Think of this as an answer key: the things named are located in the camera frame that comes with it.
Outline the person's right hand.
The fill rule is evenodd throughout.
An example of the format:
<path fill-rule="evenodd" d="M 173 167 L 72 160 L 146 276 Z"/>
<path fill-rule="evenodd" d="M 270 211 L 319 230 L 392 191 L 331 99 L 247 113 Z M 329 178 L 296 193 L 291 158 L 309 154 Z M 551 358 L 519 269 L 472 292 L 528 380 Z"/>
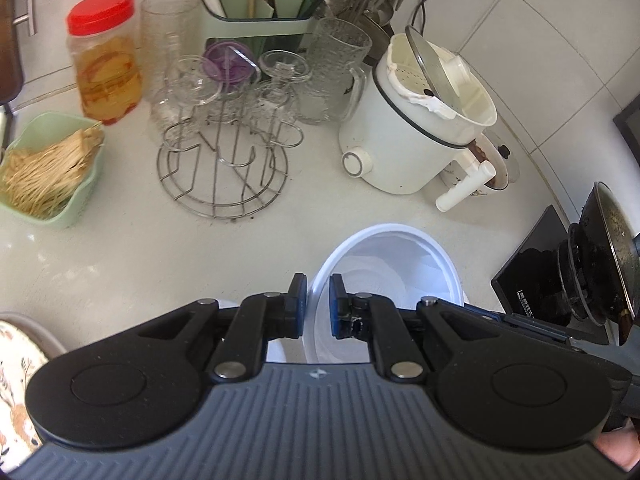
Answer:
<path fill-rule="evenodd" d="M 594 442 L 596 448 L 617 466 L 630 471 L 639 463 L 639 433 L 634 425 L 604 432 Z"/>

